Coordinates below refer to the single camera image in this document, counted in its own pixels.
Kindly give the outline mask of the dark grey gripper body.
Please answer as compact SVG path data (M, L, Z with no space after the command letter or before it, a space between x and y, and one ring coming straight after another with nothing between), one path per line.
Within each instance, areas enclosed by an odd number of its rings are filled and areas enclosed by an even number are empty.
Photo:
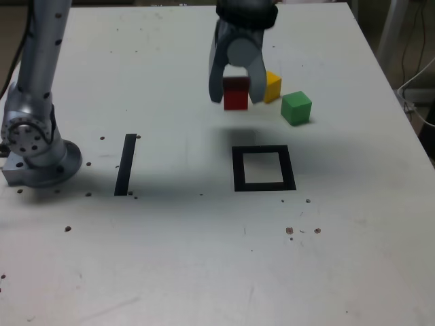
M218 20L216 25L216 41L221 41L227 35L241 34L242 36L248 36L254 41L263 41L264 30L246 29L240 26L236 26L224 20Z

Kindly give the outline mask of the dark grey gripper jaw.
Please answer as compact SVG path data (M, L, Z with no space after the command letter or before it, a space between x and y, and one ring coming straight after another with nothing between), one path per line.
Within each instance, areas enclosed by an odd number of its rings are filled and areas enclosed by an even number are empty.
M209 56L209 96L213 103L221 103L224 95L224 70L229 65L228 46L232 41L231 31L215 34Z

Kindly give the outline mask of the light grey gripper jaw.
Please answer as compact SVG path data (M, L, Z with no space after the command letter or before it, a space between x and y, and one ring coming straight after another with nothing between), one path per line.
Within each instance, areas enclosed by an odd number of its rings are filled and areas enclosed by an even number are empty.
M264 100L267 78L262 50L246 38L238 38L227 48L228 63L243 67L249 77L249 96L253 104Z

